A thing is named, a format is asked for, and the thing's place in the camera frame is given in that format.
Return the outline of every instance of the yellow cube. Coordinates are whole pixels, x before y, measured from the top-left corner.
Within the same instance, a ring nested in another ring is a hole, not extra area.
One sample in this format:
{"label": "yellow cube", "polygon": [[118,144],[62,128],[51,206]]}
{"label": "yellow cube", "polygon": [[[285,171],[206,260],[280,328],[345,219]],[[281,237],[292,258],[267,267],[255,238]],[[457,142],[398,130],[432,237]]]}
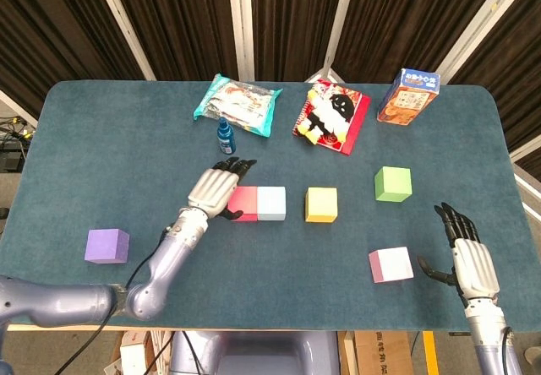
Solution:
{"label": "yellow cube", "polygon": [[338,192],[335,187],[309,187],[306,191],[305,220],[332,223],[338,216]]}

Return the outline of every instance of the white cube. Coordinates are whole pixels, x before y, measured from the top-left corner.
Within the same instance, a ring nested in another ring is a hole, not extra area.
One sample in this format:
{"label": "white cube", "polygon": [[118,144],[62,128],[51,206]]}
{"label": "white cube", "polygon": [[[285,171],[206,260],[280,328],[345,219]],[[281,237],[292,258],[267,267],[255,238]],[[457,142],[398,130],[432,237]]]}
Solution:
{"label": "white cube", "polygon": [[286,219],[286,188],[257,187],[257,220]]}
{"label": "white cube", "polygon": [[369,254],[374,282],[413,278],[412,263],[406,247],[385,248]]}

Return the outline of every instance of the yellow pole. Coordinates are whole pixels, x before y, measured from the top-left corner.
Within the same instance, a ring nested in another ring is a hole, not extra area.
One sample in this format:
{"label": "yellow pole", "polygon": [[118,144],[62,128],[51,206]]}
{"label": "yellow pole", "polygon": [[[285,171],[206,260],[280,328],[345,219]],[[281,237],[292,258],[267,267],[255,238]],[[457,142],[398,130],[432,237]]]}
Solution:
{"label": "yellow pole", "polygon": [[436,357],[436,344],[432,331],[423,332],[424,356],[426,357],[426,370],[428,375],[439,375],[438,358]]}

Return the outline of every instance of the floor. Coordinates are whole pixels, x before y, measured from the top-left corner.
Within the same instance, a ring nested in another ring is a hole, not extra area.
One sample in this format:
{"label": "floor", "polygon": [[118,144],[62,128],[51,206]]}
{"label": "floor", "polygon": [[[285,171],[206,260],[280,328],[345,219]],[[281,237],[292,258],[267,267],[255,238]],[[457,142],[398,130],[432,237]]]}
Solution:
{"label": "floor", "polygon": [[[541,190],[541,185],[524,171],[516,169],[516,173],[530,185]],[[0,174],[0,207],[9,207],[11,205],[19,185],[19,178],[19,174]],[[541,211],[541,199],[535,198],[523,190],[521,190],[521,195],[525,203],[535,210]],[[527,214],[527,217],[538,247],[539,259],[541,260],[541,222],[531,215]],[[2,229],[3,221],[0,221],[0,231]],[[413,341],[414,336],[415,333],[410,334],[411,341]],[[9,332],[3,347],[3,357],[13,365],[15,373],[18,374],[42,375],[44,373],[54,373],[88,337],[89,333],[86,332]],[[110,363],[116,339],[116,332],[102,333],[64,374],[103,374],[103,367]],[[441,375],[479,373],[477,358],[470,337],[436,333],[435,340]],[[515,334],[514,344],[524,375],[533,375],[529,365],[522,357],[522,353],[529,346],[541,345],[541,333]],[[413,351],[413,366],[415,375],[427,373],[422,335],[418,337],[418,342]]]}

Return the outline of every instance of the juice box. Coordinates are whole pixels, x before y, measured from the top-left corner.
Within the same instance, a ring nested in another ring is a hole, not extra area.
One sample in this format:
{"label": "juice box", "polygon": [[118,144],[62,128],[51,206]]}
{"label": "juice box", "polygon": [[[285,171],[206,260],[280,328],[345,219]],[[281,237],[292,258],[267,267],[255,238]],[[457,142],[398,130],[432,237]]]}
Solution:
{"label": "juice box", "polygon": [[380,122],[407,126],[440,93],[440,76],[402,68],[378,109]]}

